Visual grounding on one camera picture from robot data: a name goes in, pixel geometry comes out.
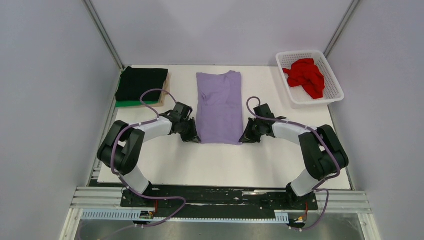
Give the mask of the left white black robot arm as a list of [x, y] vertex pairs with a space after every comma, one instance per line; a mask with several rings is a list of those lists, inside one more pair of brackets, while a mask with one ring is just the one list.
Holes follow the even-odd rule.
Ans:
[[153, 201], [153, 193], [148, 189], [151, 182], [138, 167], [143, 144], [173, 134], [179, 134], [184, 143], [199, 144], [201, 139], [192, 112], [192, 107], [177, 102], [173, 109], [157, 114], [153, 120], [132, 124], [117, 120], [101, 143], [97, 159], [134, 193], [133, 198], [140, 206], [149, 206]]

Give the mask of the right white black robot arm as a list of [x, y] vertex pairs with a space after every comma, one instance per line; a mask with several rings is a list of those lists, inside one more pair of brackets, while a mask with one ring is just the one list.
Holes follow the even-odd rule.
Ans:
[[338, 177], [349, 165], [346, 151], [330, 125], [311, 127], [276, 117], [268, 104], [255, 107], [251, 114], [240, 143], [260, 143], [267, 136], [289, 141], [301, 149], [305, 169], [286, 186], [285, 201], [290, 208], [301, 207], [318, 187]]

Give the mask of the purple t shirt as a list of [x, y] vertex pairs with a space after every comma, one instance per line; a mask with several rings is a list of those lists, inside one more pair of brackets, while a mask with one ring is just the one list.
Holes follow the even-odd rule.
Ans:
[[198, 72], [196, 82], [196, 130], [201, 143], [241, 145], [244, 133], [241, 73]]

